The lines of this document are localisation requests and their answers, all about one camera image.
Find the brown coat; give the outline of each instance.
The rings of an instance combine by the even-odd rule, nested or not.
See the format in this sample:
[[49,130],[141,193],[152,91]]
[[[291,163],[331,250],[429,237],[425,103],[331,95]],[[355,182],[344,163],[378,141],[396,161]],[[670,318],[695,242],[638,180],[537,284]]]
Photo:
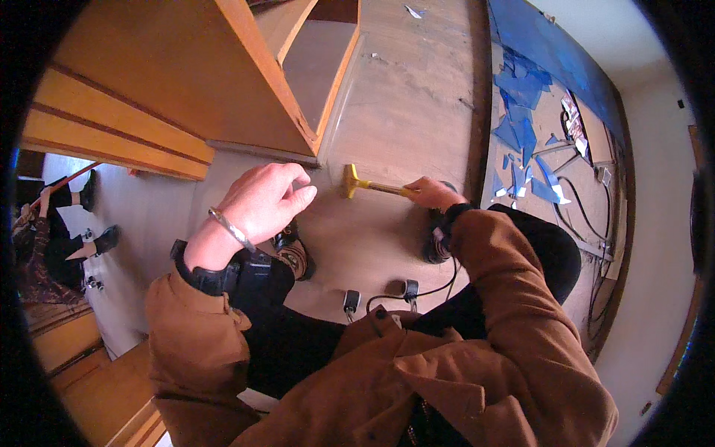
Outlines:
[[250,359],[245,315],[176,271],[154,281],[152,381],[174,444],[394,446],[419,395],[474,446],[605,446],[618,412],[528,241],[508,216],[474,210],[455,223],[451,249],[482,297],[487,340],[367,316],[262,420],[236,398]]

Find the person's left hand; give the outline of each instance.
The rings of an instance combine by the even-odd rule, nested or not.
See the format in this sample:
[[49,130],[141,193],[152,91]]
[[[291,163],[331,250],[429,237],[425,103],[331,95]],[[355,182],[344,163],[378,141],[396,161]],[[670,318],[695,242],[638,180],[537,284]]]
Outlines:
[[[300,185],[310,183],[310,177],[299,164],[271,163],[255,167],[233,182],[217,209],[249,241],[258,245],[278,234],[315,198],[315,186],[294,191],[294,181]],[[209,217],[189,239],[184,263],[189,271],[197,266],[221,270],[242,248],[216,219]]]
[[49,197],[52,195],[52,187],[45,187],[40,192],[40,217],[47,217],[49,211]]

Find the bangle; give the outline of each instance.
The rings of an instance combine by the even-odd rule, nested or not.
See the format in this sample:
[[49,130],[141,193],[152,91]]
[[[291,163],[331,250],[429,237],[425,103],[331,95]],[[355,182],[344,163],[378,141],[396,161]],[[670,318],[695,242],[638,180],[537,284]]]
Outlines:
[[209,214],[218,220],[223,228],[228,230],[228,232],[231,233],[231,235],[235,237],[238,242],[241,242],[241,245],[243,245],[246,250],[251,253],[256,252],[256,246],[253,245],[251,241],[248,240],[246,235],[244,235],[241,230],[236,228],[219,210],[214,207],[209,207]]

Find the patterned clothing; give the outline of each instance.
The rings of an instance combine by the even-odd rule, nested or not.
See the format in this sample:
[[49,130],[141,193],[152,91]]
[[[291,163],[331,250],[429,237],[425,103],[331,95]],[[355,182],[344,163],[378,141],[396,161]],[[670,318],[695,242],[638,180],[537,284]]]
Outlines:
[[15,247],[32,247],[28,260],[17,260],[16,280],[20,301],[23,303],[75,304],[84,298],[80,290],[69,288],[53,280],[44,262],[49,242],[49,223],[46,217],[33,221],[36,231],[27,228],[13,238]]

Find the floor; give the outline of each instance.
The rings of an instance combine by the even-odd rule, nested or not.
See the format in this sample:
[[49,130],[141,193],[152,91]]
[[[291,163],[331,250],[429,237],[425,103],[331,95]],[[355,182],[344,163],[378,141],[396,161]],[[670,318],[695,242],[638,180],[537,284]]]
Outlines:
[[[500,65],[503,63],[502,54],[502,47],[498,44],[492,44],[492,70],[494,74],[497,74],[501,70]],[[550,138],[552,133],[554,133],[557,138],[563,138],[560,113],[562,111],[561,98],[566,93],[566,88],[556,79],[553,80],[553,85],[551,85],[550,88],[550,92],[544,92],[541,95],[536,110],[533,111],[533,130],[537,139],[537,146],[534,151],[535,153],[551,147],[546,146],[545,143]],[[589,147],[593,152],[593,158],[608,158],[608,155],[606,154],[610,154],[611,151],[608,147],[608,137],[603,128],[603,122],[599,120],[595,114],[585,104],[583,104],[583,102],[579,103],[579,109],[583,115],[584,127],[588,135]],[[498,126],[502,117],[506,113],[504,103],[497,86],[492,86],[491,112],[491,127],[494,129]],[[502,205],[510,206],[513,202],[515,202],[509,195],[493,197],[492,188],[492,175],[495,171],[500,177],[504,187],[508,188],[511,186],[512,180],[510,167],[508,167],[507,170],[502,169],[503,157],[505,154],[510,153],[516,155],[513,151],[509,150],[507,145],[504,144],[501,139],[493,134],[490,136],[487,156],[487,175],[482,191],[482,208],[487,208],[492,203],[501,203]],[[545,154],[543,159],[548,163],[551,169],[554,170],[568,161],[572,156],[574,156],[575,153],[575,150],[567,149],[560,152]],[[535,162],[531,162],[531,164],[533,165],[534,177],[542,182],[545,182],[546,179],[543,177],[538,165],[536,165]],[[572,181],[578,191],[579,197],[582,200],[583,207],[589,220],[591,221],[591,224],[603,235],[606,229],[608,216],[606,193],[603,190],[603,185],[594,177],[593,168],[583,159],[577,159],[574,163],[563,168],[563,170],[558,172],[557,175],[567,177]],[[611,207],[611,231],[613,231],[613,219],[618,209],[616,206],[616,190],[618,189],[617,184],[618,179],[617,176],[614,175],[613,182],[609,187],[613,200],[613,205]],[[588,228],[586,221],[578,209],[573,192],[565,182],[562,182],[562,185],[564,196],[572,200],[571,204],[561,206],[564,217],[569,220],[573,228],[578,231],[584,239],[586,239],[589,245],[593,247],[600,247],[599,244],[601,240]],[[527,187],[527,193],[524,198],[518,198],[516,200],[516,207],[519,210],[539,217],[547,222],[560,225],[564,228],[564,230],[566,230],[566,232],[572,234],[573,237],[573,233],[558,219],[551,204],[532,194],[530,187]],[[597,275],[598,272],[598,259],[598,257],[593,256],[591,253],[583,250],[581,251],[581,276],[567,301],[563,305],[566,314],[579,329],[583,346],[587,352],[591,347],[591,340],[587,334],[588,307],[591,301],[591,292],[595,278],[594,275]],[[610,292],[609,287],[612,287],[614,282],[615,281],[613,280],[607,280],[604,283],[603,290],[598,294],[598,296],[601,297],[602,295],[607,295],[607,293]],[[601,309],[601,301],[597,300],[596,304],[596,313],[598,313]],[[596,326],[592,328],[592,335],[595,333],[595,327]]]
[[[310,173],[318,196],[298,222],[318,269],[311,281],[296,284],[286,304],[316,318],[346,323],[342,299],[347,289],[362,293],[359,318],[365,314],[367,299],[384,293],[395,280],[417,280],[420,290],[426,291],[444,285],[453,274],[451,262],[428,265],[421,260],[427,233],[425,210],[402,197],[373,191],[357,191],[352,200],[342,198],[344,164],[355,163],[361,178],[392,185],[424,175],[447,180],[467,197],[480,199],[479,161],[487,150],[488,123],[499,115],[499,102],[495,100],[492,108],[489,105],[492,87],[488,74],[497,69],[498,54],[494,61],[488,56],[485,5],[419,0],[412,1],[410,7],[420,12],[422,19],[413,18],[399,1],[364,0],[365,43],[354,82],[328,164]],[[549,98],[558,103],[563,93],[554,87]],[[547,132],[548,138],[553,130],[540,128],[538,116],[534,114],[535,130],[543,144],[546,139],[539,132]],[[563,156],[554,154],[549,162],[558,166]],[[97,210],[92,214],[81,207],[61,211],[73,236],[87,227],[98,235],[110,225],[122,226],[119,247],[86,262],[88,275],[105,282],[104,291],[88,290],[87,298],[112,355],[121,355],[145,337],[144,291],[153,279],[169,271],[174,240],[186,239],[206,217],[207,208],[218,203],[244,171],[266,162],[245,154],[218,152],[204,182],[148,173],[131,177],[125,168],[105,164],[98,169]],[[44,179],[56,180],[87,164],[50,154]],[[578,171],[583,169],[578,163],[568,169],[568,176],[585,175]],[[506,186],[511,184],[506,176],[503,179]],[[72,190],[81,189],[85,181],[86,175],[74,180]],[[530,209],[526,202],[519,204],[523,204],[522,210],[555,221],[550,206],[536,203]],[[571,211],[571,217],[580,228],[576,213]],[[598,216],[593,220],[597,227],[605,225]],[[588,273],[594,269],[589,260],[584,255],[581,279],[564,306],[582,331],[591,290]],[[467,281],[462,271],[453,293]],[[419,311],[427,312],[445,296],[442,291],[420,298]],[[408,308],[400,300],[383,304],[388,309]]]

